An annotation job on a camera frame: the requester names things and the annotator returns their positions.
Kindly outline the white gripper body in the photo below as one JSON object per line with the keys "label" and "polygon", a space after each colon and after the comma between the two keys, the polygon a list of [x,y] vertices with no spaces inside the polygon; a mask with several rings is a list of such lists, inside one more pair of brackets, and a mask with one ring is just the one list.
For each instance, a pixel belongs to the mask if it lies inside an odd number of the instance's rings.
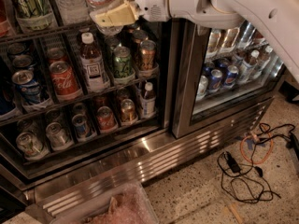
{"label": "white gripper body", "polygon": [[147,21],[169,21],[169,0],[135,0],[140,15]]}

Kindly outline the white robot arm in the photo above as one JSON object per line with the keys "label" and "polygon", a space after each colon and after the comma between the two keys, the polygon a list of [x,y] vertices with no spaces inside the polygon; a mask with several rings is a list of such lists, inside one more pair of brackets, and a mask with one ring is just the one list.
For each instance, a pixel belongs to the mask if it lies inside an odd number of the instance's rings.
{"label": "white robot arm", "polygon": [[249,21],[299,81],[299,0],[121,0],[91,13],[103,27],[182,18],[207,28],[227,29]]}

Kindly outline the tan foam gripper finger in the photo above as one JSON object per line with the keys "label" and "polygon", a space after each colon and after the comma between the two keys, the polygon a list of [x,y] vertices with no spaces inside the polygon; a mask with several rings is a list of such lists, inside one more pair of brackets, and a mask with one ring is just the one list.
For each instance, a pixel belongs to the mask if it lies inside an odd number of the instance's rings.
{"label": "tan foam gripper finger", "polygon": [[138,11],[134,2],[124,0],[118,6],[107,11],[100,9],[92,11],[90,16],[97,25],[102,27],[124,26],[138,20]]}

